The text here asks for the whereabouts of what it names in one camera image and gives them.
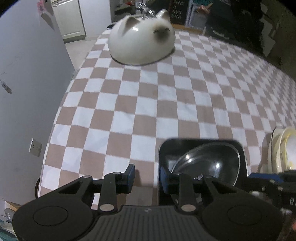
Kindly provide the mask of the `checkered beige white tablecloth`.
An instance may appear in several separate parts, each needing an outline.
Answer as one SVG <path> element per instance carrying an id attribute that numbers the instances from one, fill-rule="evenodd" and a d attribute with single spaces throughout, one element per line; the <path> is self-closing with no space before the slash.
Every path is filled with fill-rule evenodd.
<path id="1" fill-rule="evenodd" d="M 269 134 L 295 125 L 295 81 L 227 43 L 176 32 L 175 51 L 145 66 L 114 61 L 109 31 L 69 84 L 45 150 L 39 195 L 81 176 L 101 179 L 133 163 L 127 205 L 155 205 L 158 149 L 168 138 L 234 139 L 249 172 L 265 170 Z"/>

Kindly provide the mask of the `cream two-handled ceramic bowl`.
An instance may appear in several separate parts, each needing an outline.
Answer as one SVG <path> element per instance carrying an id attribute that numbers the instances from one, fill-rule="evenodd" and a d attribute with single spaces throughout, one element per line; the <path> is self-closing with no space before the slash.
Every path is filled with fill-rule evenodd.
<path id="1" fill-rule="evenodd" d="M 269 173 L 280 173 L 287 169 L 280 148 L 284 132 L 284 128 L 275 128 L 271 134 L 267 156 Z"/>

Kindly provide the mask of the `white cat-shaped ceramic lid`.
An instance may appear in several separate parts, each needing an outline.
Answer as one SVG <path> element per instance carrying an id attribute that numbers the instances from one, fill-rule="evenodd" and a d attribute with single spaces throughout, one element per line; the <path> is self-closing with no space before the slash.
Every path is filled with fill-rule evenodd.
<path id="1" fill-rule="evenodd" d="M 155 16 L 125 16 L 111 29 L 108 48 L 111 57 L 124 65 L 147 65 L 170 55 L 175 49 L 175 30 L 169 12 Z"/>

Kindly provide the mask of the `white kitchen cabinet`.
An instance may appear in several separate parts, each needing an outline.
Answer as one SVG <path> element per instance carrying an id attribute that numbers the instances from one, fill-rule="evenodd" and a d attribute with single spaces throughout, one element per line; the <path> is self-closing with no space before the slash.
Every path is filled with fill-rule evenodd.
<path id="1" fill-rule="evenodd" d="M 65 43 L 85 39 L 78 0 L 51 1 L 54 16 Z"/>

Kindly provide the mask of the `white framed panel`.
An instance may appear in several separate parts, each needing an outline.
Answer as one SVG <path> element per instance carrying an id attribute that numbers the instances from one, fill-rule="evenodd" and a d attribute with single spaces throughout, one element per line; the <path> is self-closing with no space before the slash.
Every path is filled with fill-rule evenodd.
<path id="1" fill-rule="evenodd" d="M 208 15 L 201 10 L 197 11 L 200 6 L 200 4 L 196 4 L 194 1 L 189 1 L 185 27 L 195 30 L 204 29 Z"/>

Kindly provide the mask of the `white wall power socket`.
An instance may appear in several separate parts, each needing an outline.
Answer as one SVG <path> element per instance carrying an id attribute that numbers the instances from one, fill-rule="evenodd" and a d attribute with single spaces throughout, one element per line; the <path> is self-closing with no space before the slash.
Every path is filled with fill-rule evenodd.
<path id="1" fill-rule="evenodd" d="M 43 147 L 43 145 L 40 142 L 38 142 L 37 140 L 32 138 L 31 144 L 29 147 L 29 153 L 31 153 L 32 155 L 34 155 L 36 157 L 39 157 L 41 154 L 42 147 Z"/>

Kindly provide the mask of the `round stainless steel bowl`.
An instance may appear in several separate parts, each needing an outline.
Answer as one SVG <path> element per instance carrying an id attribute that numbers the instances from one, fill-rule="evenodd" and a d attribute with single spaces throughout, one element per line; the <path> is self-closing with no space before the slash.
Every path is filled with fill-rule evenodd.
<path id="1" fill-rule="evenodd" d="M 240 169 L 238 150 L 228 143 L 208 143 L 189 150 L 181 156 L 171 172 L 187 174 L 194 180 L 212 176 L 232 186 Z"/>

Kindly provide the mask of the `floral white yellow plate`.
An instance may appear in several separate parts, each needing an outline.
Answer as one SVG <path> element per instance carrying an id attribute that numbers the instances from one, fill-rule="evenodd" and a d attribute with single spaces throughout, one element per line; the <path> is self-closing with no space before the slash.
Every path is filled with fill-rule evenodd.
<path id="1" fill-rule="evenodd" d="M 280 166 L 283 171 L 295 170 L 295 128 L 288 127 L 280 138 Z"/>

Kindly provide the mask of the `black have a nice day sign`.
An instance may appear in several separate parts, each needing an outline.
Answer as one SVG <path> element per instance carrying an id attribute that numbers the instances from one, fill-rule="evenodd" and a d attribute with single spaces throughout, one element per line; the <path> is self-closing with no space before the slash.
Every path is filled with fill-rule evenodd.
<path id="1" fill-rule="evenodd" d="M 172 24 L 184 25 L 189 0 L 171 0 L 169 4 L 169 14 Z"/>

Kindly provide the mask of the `square black metal tray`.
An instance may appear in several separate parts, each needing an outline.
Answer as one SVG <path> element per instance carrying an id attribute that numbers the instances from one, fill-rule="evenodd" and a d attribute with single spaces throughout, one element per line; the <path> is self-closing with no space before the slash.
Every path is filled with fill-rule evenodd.
<path id="1" fill-rule="evenodd" d="M 158 162 L 159 205 L 174 204 L 172 197 L 162 187 L 162 171 L 185 173 L 194 180 L 211 175 L 238 188 L 248 176 L 243 146 L 230 139 L 171 138 L 159 147 Z"/>

